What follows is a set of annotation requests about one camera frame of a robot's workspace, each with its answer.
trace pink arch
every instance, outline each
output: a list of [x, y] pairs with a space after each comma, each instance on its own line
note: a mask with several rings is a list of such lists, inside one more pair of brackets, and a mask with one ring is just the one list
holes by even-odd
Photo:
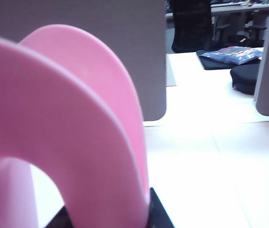
[[[75, 227], [146, 226], [148, 198], [132, 145], [110, 105], [65, 68], [0, 39], [0, 227], [34, 227], [15, 214], [25, 204], [18, 198], [29, 197], [31, 204], [33, 195], [6, 181], [10, 157], [52, 178]], [[21, 182], [28, 176], [13, 171], [18, 186], [28, 184]]]
[[69, 70], [110, 107], [127, 134], [148, 198], [142, 113], [131, 77], [118, 57], [90, 33], [68, 25], [41, 27], [19, 44]]

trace black base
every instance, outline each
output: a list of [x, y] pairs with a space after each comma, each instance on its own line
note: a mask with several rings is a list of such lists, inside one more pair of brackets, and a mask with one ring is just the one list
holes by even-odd
[[[65, 206], [60, 209], [45, 228], [73, 228]], [[153, 188], [150, 188], [150, 207], [147, 228], [174, 228]]]

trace pink curved panel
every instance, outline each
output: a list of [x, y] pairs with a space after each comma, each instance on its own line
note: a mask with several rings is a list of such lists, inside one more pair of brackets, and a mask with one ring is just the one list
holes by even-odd
[[44, 26], [24, 38], [20, 44], [68, 69], [113, 110], [127, 133], [148, 199], [141, 109], [131, 77], [117, 56], [90, 33], [68, 25]]
[[[148, 201], [125, 131], [111, 109], [50, 59], [0, 39], [0, 171], [10, 157], [36, 165], [54, 181], [75, 228], [146, 226]], [[14, 172], [15, 178], [22, 175]], [[18, 215], [6, 216], [9, 184], [15, 183], [0, 185], [0, 220], [10, 219], [7, 224], [18, 228]]]

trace desk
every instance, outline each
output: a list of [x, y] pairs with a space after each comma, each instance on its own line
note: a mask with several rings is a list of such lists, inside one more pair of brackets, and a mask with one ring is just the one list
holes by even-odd
[[[231, 13], [248, 12], [248, 11], [265, 11], [269, 10], [269, 4], [254, 4], [253, 6], [234, 5], [234, 3], [226, 3], [224, 6], [211, 7], [212, 16], [226, 15]], [[166, 19], [172, 19], [173, 13], [167, 13]]]
[[[269, 117], [229, 70], [205, 71], [195, 53], [167, 59], [167, 113], [144, 123], [150, 186], [176, 228], [269, 228]], [[63, 202], [32, 170], [43, 227]]]

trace black office chair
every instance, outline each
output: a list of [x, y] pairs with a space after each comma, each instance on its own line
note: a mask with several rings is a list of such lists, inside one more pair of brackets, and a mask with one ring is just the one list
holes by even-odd
[[230, 25], [216, 28], [219, 40], [213, 41], [210, 0], [170, 0], [175, 24], [172, 50], [176, 53], [215, 50], [223, 47], [223, 33]]
[[[267, 12], [246, 12], [246, 24], [253, 21], [255, 15], [259, 13]], [[264, 40], [260, 40], [260, 32], [267, 29], [263, 25], [250, 25], [245, 26], [246, 35], [231, 35], [228, 37], [228, 42], [230, 46], [242, 46], [242, 47], [252, 47], [259, 48], [264, 46]]]

